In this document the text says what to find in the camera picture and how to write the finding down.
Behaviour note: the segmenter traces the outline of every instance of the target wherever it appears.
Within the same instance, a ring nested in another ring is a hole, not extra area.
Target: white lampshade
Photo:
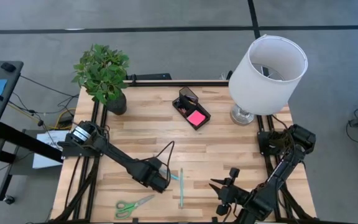
[[[262,74],[268,68],[269,77]],[[279,112],[308,68],[308,59],[296,43],[264,35],[255,40],[229,81],[230,95],[243,110],[268,115]]]

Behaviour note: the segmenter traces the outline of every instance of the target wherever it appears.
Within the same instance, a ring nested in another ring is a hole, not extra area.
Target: teal pen
[[[180,168],[180,208],[183,208],[183,168]]]
[[[164,174],[167,174],[167,171],[164,170],[164,169],[160,169],[160,171],[163,172]],[[175,176],[173,174],[171,174],[171,178],[174,179],[174,180],[179,180],[179,177],[177,177],[177,176]]]

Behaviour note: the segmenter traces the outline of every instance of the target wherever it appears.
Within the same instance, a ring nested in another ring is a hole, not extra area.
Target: glass lamp base
[[[230,118],[232,119],[234,124],[245,126],[254,120],[254,114],[248,113],[245,110],[241,109],[239,106],[234,105],[233,109],[230,112]]]

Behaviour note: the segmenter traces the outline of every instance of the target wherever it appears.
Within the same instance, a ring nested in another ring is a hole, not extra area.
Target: wooden table
[[[195,131],[172,106],[180,87],[129,87],[124,90],[127,97],[127,112],[116,116],[108,112],[106,124],[111,128],[110,142],[134,158],[156,155],[170,141],[175,141],[170,168],[178,175],[183,168],[185,177],[184,208],[180,209],[180,184],[172,180],[168,189],[158,194],[146,189],[131,179],[125,168],[103,156],[99,165],[98,181],[94,197],[91,222],[131,222],[133,217],[140,222],[210,222],[216,217],[219,200],[208,183],[211,178],[229,176],[231,167],[240,168],[236,185],[252,190],[267,178],[265,162],[259,153],[256,134],[257,121],[248,126],[234,124],[229,112],[234,105],[229,89],[222,87],[190,87],[199,97],[201,105],[211,114],[211,120]],[[90,120],[93,102],[84,89],[78,100],[75,121]],[[286,106],[277,117],[291,125],[291,114]],[[277,130],[280,123],[274,123]],[[168,150],[160,159],[166,161]],[[66,159],[53,205],[52,218],[63,208],[76,158]],[[74,196],[81,166],[75,175]],[[311,216],[315,216],[305,169],[298,165],[287,180],[288,189],[298,203]],[[127,220],[115,220],[115,204],[118,200],[129,202],[154,194],[155,198],[136,209]],[[85,214],[86,200],[82,200],[80,218]],[[228,222],[233,221],[230,215]],[[274,220],[271,214],[267,220]]]

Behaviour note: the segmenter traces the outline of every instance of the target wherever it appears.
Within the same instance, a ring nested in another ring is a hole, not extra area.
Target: green scissors handle
[[[150,200],[152,198],[154,198],[154,195],[144,197],[144,198],[140,199],[139,201],[132,202],[132,203],[128,203],[123,200],[118,201],[116,204],[115,217],[117,219],[128,218],[131,215],[131,213],[135,210],[135,208],[141,206],[142,204],[144,204],[145,202],[147,202],[148,200]]]

